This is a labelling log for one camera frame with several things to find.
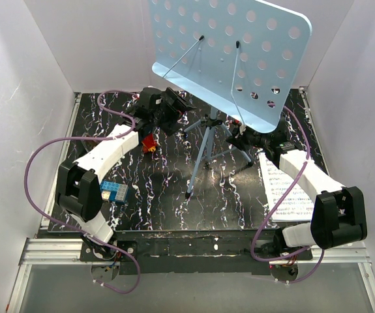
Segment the black metronome body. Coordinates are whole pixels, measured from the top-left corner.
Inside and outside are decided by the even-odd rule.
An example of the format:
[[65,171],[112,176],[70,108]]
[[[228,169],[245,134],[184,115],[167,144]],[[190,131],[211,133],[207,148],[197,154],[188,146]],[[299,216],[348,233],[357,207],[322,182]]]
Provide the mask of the black metronome body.
[[76,144],[81,156],[89,153],[99,144],[96,140],[87,140],[87,138],[90,137],[88,133],[83,133],[82,137],[85,138],[85,140],[80,140]]

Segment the blue music stand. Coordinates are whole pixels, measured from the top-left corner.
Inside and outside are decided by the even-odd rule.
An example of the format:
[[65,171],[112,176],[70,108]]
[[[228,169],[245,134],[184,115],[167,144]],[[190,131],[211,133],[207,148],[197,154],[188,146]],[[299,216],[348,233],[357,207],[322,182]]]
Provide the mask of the blue music stand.
[[276,129],[312,35],[302,13],[267,1],[150,1],[153,72],[210,106]]

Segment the white sheet music page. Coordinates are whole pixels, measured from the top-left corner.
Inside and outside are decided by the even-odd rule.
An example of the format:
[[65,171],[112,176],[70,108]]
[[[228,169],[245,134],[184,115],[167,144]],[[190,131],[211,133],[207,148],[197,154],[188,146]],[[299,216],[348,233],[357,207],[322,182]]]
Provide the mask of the white sheet music page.
[[[293,179],[269,161],[265,153],[260,153],[259,159],[269,210],[272,210],[293,183]],[[271,220],[273,222],[310,221],[313,208],[309,196],[299,185],[295,185],[273,213]]]

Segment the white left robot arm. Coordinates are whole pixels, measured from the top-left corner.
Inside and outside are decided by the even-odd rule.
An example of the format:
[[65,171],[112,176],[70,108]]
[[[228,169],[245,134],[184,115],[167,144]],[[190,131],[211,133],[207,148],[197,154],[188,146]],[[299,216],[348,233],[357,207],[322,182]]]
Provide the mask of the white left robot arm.
[[172,88],[165,91],[145,87],[135,104],[118,113],[118,122],[90,152],[64,161],[58,169],[55,204],[77,221],[87,235],[109,242],[113,230],[101,213],[100,184],[105,175],[131,150],[159,128],[166,135],[176,133],[180,118],[195,107]]

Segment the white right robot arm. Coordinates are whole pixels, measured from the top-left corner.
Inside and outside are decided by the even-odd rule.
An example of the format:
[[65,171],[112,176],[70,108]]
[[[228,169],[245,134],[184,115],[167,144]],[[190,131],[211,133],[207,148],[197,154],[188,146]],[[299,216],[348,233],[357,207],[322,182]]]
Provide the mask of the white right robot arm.
[[249,147],[263,150],[266,158],[292,178],[314,204],[310,222],[276,230],[271,251],[291,252],[295,248],[317,245],[327,250],[367,238],[367,219],[362,191],[346,187],[310,161],[309,154],[275,130],[262,134],[255,130],[235,132],[227,142],[241,151]]

